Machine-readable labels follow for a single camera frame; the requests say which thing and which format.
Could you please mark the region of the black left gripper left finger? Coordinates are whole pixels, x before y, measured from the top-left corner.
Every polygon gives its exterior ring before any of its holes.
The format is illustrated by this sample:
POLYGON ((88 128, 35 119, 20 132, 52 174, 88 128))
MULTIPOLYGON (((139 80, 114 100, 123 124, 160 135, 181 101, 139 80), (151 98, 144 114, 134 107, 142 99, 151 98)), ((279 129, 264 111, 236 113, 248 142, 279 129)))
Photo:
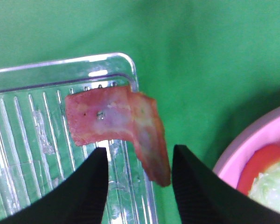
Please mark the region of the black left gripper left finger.
POLYGON ((97 147, 57 188, 0 224, 100 224, 107 191, 107 152, 97 147))

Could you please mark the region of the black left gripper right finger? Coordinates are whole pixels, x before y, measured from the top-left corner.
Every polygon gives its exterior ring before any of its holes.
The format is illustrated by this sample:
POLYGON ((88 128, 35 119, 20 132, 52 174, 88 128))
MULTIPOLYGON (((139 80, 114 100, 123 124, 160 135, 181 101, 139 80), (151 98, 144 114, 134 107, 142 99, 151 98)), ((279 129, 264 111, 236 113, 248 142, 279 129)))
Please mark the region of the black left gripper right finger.
POLYGON ((172 185, 183 224, 280 224, 280 213, 222 181, 186 145, 174 146, 172 185))

